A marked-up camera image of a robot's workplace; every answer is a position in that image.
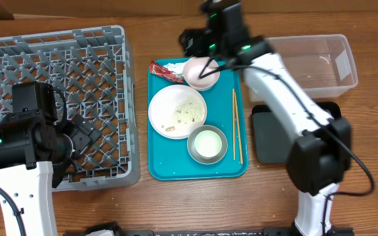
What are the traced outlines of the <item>white napkin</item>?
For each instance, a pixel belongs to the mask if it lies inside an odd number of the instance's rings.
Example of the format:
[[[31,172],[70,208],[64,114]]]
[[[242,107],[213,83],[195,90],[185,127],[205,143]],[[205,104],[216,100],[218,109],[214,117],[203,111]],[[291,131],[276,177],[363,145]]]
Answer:
[[[165,64],[163,67],[175,74],[181,75],[183,73],[185,64],[186,62],[168,63],[168,64]]]

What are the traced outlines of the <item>red snack wrapper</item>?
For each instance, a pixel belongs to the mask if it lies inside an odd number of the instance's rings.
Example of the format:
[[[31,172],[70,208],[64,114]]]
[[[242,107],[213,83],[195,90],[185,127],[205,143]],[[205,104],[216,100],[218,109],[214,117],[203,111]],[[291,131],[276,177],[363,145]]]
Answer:
[[[161,66],[155,61],[151,61],[149,72],[153,75],[162,77],[173,83],[180,83],[180,84],[184,83],[184,77],[182,75],[177,74],[171,70],[168,70],[167,68]]]

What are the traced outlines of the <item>white cup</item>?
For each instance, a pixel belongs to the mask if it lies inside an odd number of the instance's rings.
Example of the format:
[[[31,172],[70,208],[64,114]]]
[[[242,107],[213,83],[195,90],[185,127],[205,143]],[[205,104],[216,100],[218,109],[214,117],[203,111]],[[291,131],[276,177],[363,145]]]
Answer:
[[[204,158],[211,159],[222,149],[220,136],[212,130],[201,131],[194,141],[196,151]]]

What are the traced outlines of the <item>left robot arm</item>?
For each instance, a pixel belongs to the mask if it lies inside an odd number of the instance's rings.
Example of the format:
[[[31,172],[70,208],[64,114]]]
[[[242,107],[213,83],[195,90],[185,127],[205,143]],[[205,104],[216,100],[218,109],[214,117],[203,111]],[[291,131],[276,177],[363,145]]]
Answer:
[[[13,111],[0,122],[0,205],[7,235],[57,235],[53,189],[102,133],[81,115],[57,117],[59,88],[12,88]]]

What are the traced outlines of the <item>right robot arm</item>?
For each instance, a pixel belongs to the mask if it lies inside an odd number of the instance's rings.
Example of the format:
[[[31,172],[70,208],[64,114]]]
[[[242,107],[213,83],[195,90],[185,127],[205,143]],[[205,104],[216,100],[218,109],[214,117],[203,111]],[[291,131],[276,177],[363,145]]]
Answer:
[[[207,0],[201,4],[206,25],[179,36],[185,56],[218,58],[227,69],[243,71],[245,84],[258,92],[282,124],[291,142],[286,170],[299,190],[295,235],[333,235],[332,202],[352,162],[352,129],[315,103],[294,80],[268,41],[252,37],[239,1]]]

